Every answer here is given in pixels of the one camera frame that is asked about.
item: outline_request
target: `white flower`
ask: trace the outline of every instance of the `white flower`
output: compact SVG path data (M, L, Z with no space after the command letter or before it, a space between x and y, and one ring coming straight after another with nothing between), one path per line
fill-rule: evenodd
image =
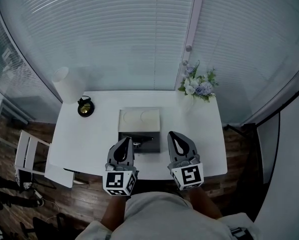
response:
M184 87L188 87L190 85L190 80L188 78L185 79L184 81Z
M185 92L188 95L193 95L195 93L195 89L193 88L193 86L188 85L185 87Z
M191 79L190 85L195 89L196 87L199 86L199 83L198 83L197 79Z

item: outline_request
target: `white lamp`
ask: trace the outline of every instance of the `white lamp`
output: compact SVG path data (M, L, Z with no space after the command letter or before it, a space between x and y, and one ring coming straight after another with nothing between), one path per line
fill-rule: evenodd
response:
M68 67L59 68L51 78L52 83L64 103L78 103L77 112L81 117L89 117L94 111L91 98L82 99L86 84L78 74Z
M84 82L66 66L59 68L52 76L51 81L63 102L67 104L78 102L84 94Z

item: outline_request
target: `black box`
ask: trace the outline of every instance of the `black box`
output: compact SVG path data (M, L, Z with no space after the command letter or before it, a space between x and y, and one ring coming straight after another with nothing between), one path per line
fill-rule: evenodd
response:
M131 137L135 153L160 153L160 132L119 132L118 141Z

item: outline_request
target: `black and white marker cube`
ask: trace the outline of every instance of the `black and white marker cube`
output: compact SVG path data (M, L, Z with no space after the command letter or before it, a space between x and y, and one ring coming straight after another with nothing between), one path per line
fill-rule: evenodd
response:
M103 188L111 196L130 196L136 182L133 171L106 171Z
M204 182L202 163L173 168L171 174L179 190L197 188Z

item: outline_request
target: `white chair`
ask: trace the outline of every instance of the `white chair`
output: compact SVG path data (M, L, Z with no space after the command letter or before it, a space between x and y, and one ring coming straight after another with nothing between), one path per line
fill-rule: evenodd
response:
M39 138L36 138L26 131L21 131L16 152L15 169L26 171L32 174L43 175L53 182L56 182L68 188L71 188L73 186L73 182L76 184L84 184L82 182L74 180L74 172L64 170L63 168L50 164L50 149L48 149L45 172L33 170L35 153L38 143L42 143L48 147L51 146L51 144Z

